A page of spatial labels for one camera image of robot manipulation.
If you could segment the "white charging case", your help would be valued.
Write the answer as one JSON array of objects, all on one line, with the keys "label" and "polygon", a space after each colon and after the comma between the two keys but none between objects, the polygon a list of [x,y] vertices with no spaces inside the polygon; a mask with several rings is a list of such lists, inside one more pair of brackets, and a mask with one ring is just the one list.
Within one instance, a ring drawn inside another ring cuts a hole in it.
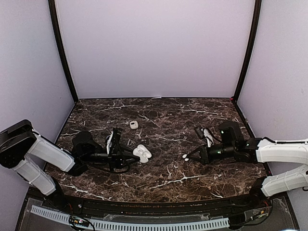
[{"label": "white charging case", "polygon": [[133,155],[140,158],[140,162],[145,164],[149,161],[149,159],[152,157],[151,152],[142,144],[138,145],[133,150]]}]

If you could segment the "beige earbud charging case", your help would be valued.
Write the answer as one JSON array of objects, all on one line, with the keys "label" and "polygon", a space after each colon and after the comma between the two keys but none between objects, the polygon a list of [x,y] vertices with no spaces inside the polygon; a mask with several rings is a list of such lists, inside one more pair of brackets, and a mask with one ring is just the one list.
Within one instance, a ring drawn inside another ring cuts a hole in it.
[{"label": "beige earbud charging case", "polygon": [[130,121],[129,126],[131,129],[138,129],[139,128],[139,124],[137,121]]}]

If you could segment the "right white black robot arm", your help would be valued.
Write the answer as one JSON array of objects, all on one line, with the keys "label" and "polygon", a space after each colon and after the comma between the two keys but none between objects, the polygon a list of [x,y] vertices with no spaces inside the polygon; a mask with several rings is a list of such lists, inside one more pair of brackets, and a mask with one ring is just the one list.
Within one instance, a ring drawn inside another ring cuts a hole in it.
[{"label": "right white black robot arm", "polygon": [[298,163],[299,167],[284,173],[258,178],[246,197],[245,204],[250,209],[257,208],[264,197],[291,191],[308,186],[308,141],[274,141],[268,137],[244,139],[239,124],[225,121],[218,127],[220,139],[214,144],[216,137],[208,128],[195,127],[199,139],[205,144],[189,154],[183,155],[185,161],[194,160],[207,165],[216,159],[234,158],[236,162]]}]

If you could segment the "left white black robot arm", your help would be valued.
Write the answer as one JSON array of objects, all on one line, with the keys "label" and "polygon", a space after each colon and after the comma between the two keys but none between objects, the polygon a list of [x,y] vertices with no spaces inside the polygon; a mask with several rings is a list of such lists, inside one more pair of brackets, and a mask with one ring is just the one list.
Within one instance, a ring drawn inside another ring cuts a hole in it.
[{"label": "left white black robot arm", "polygon": [[151,153],[144,145],[130,149],[120,143],[122,130],[114,128],[106,138],[105,147],[94,141],[89,131],[79,132],[72,140],[71,152],[41,136],[29,120],[22,120],[0,133],[0,164],[14,170],[29,184],[49,198],[58,210],[68,206],[68,199],[58,182],[47,175],[32,159],[36,156],[72,176],[88,170],[90,163],[107,164],[106,172],[127,172],[130,164],[148,162]]}]

